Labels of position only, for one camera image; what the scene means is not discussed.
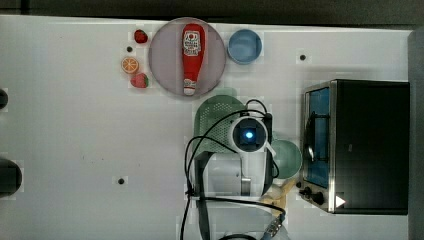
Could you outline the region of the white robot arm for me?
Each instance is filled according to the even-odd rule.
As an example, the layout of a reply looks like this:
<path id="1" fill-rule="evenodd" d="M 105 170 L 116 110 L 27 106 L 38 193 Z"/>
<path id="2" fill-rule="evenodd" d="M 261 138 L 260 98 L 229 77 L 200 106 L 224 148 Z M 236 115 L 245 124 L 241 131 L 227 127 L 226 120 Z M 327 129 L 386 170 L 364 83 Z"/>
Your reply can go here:
<path id="1" fill-rule="evenodd" d="M 195 158 L 195 196 L 202 240 L 210 240 L 207 201 L 261 197 L 273 182 L 272 115 L 240 116 L 224 126 L 225 152 L 204 150 Z"/>

